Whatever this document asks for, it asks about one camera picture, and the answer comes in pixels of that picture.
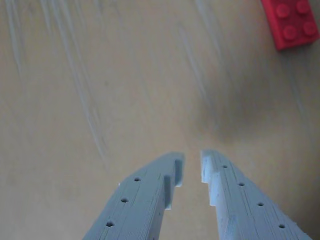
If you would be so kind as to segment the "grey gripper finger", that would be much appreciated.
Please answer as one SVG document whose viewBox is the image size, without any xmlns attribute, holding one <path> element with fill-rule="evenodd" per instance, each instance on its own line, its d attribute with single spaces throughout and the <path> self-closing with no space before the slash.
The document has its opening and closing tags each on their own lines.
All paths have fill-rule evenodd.
<svg viewBox="0 0 320 240">
<path fill-rule="evenodd" d="M 280 208 L 227 157 L 201 152 L 201 181 L 208 185 L 221 240 L 308 240 Z"/>
<path fill-rule="evenodd" d="M 164 211 L 183 182 L 185 156 L 166 153 L 125 178 L 84 235 L 85 240 L 157 240 Z"/>
</svg>

